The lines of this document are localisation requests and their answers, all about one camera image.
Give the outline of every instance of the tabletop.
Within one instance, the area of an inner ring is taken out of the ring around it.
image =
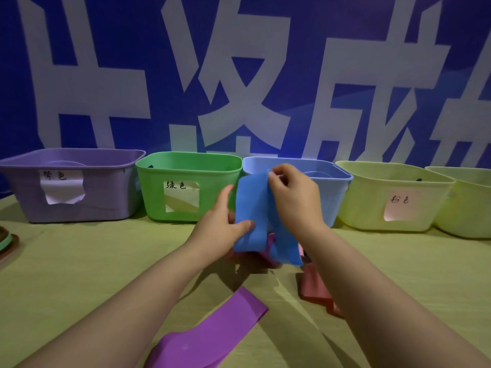
[[[13,196],[0,200],[0,225],[21,239],[15,255],[0,264],[4,367],[14,366],[103,303],[180,246],[194,227],[153,222],[144,211],[115,222],[30,224]],[[334,229],[491,357],[491,241],[465,240],[435,228],[418,234],[374,233],[336,223]],[[264,269],[219,260],[187,286],[153,345],[166,333],[194,327],[243,285],[269,311],[220,367],[368,367],[344,320],[300,300],[301,272],[287,265]]]

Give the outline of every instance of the person's left arm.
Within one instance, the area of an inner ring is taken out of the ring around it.
[[[184,287],[253,227],[252,221],[233,224],[227,209],[232,188],[220,192],[185,244],[17,367],[134,368]]]

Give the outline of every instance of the hand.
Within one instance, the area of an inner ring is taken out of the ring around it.
[[[235,223],[235,213],[227,208],[233,188],[234,185],[228,185],[218,194],[215,205],[201,217],[186,241],[187,245],[199,248],[207,264],[223,257],[241,236],[254,227],[254,221]]]
[[[309,230],[325,226],[318,185],[290,164],[275,166],[268,182],[278,215],[298,241]]]

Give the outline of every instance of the purple resistance band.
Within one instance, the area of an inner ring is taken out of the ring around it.
[[[145,368],[216,368],[267,310],[240,287],[196,327],[163,336],[150,352]]]

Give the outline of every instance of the purple bin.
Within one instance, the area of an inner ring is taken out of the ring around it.
[[[0,160],[29,222],[125,219],[142,204],[138,149],[46,148]]]

